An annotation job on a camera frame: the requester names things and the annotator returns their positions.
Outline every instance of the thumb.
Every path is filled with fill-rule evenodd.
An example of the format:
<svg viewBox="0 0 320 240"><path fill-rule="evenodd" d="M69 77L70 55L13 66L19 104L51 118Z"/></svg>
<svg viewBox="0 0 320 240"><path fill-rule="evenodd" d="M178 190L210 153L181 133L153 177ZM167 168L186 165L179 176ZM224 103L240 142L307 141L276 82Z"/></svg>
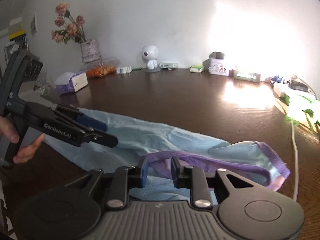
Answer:
<svg viewBox="0 0 320 240"><path fill-rule="evenodd" d="M19 135L12 122L5 117L0 116L0 131L12 143L19 142Z"/></svg>

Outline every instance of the pink flower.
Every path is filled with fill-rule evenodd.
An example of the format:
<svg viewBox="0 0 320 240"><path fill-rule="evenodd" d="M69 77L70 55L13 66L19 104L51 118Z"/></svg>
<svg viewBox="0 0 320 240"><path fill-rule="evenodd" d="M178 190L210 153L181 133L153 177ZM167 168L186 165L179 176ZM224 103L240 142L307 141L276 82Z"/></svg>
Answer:
<svg viewBox="0 0 320 240"><path fill-rule="evenodd" d="M83 16L81 16L81 15L79 15L79 16L77 17L76 21L77 21L77 24L78 24L78 25L84 25L84 24L85 24L85 21L84 21L84 19L83 19Z"/></svg>
<svg viewBox="0 0 320 240"><path fill-rule="evenodd" d="M57 31L52 31L51 35L52 39L57 43L61 43L64 39L64 36L62 34L59 34Z"/></svg>
<svg viewBox="0 0 320 240"><path fill-rule="evenodd" d="M78 26L74 23L69 23L67 26L68 35L76 37L78 35Z"/></svg>
<svg viewBox="0 0 320 240"><path fill-rule="evenodd" d="M66 3L66 2L59 3L59 5L56 7L56 13L59 14L59 15L65 15L66 11L69 8L69 6L70 5L68 3Z"/></svg>
<svg viewBox="0 0 320 240"><path fill-rule="evenodd" d="M63 26L64 24L64 19L62 16L58 16L58 18L54 21L55 25L58 27Z"/></svg>
<svg viewBox="0 0 320 240"><path fill-rule="evenodd" d="M56 36L57 33L58 33L57 31L52 31L52 32L51 32L52 39L55 38L55 36Z"/></svg>

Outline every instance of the finger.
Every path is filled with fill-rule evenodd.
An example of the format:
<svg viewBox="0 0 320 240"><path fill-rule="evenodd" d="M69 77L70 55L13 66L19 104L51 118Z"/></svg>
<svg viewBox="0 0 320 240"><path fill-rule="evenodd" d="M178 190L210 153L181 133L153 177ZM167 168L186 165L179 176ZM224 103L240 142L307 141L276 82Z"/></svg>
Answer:
<svg viewBox="0 0 320 240"><path fill-rule="evenodd" d="M18 151L17 156L19 158L25 158L25 157L31 156L31 158L32 158L33 155L35 154L36 150L39 148L40 144L43 142L44 136L45 135L43 133L32 144L21 148Z"/></svg>
<svg viewBox="0 0 320 240"><path fill-rule="evenodd" d="M32 156L19 158L19 157L16 155L15 157L13 157L13 162L14 162L15 164L21 164L21 163L26 163L26 162L29 161L30 159L32 159Z"/></svg>
<svg viewBox="0 0 320 240"><path fill-rule="evenodd" d="M8 118L0 116L0 130L3 132L4 136L12 143L19 142L19 135Z"/></svg>

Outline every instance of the metal screw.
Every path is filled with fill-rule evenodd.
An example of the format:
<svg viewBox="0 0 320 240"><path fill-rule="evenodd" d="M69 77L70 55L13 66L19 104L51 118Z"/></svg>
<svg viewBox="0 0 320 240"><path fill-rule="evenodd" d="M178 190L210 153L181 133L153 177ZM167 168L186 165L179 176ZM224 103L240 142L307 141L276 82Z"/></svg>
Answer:
<svg viewBox="0 0 320 240"><path fill-rule="evenodd" d="M124 205L120 199L111 199L107 202L107 205L112 208L119 208Z"/></svg>
<svg viewBox="0 0 320 240"><path fill-rule="evenodd" d="M195 201L195 205L199 208L205 208L211 205L211 202L206 199L198 199Z"/></svg>

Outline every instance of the poster on wall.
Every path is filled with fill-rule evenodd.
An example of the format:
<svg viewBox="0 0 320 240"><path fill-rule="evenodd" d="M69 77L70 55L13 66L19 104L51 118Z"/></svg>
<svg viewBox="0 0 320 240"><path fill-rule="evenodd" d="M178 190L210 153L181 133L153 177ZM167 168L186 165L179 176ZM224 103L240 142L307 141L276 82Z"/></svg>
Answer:
<svg viewBox="0 0 320 240"><path fill-rule="evenodd" d="M31 35L35 36L38 29L37 29L37 20L36 20L36 14L33 16L33 19L30 23L30 29L31 29Z"/></svg>

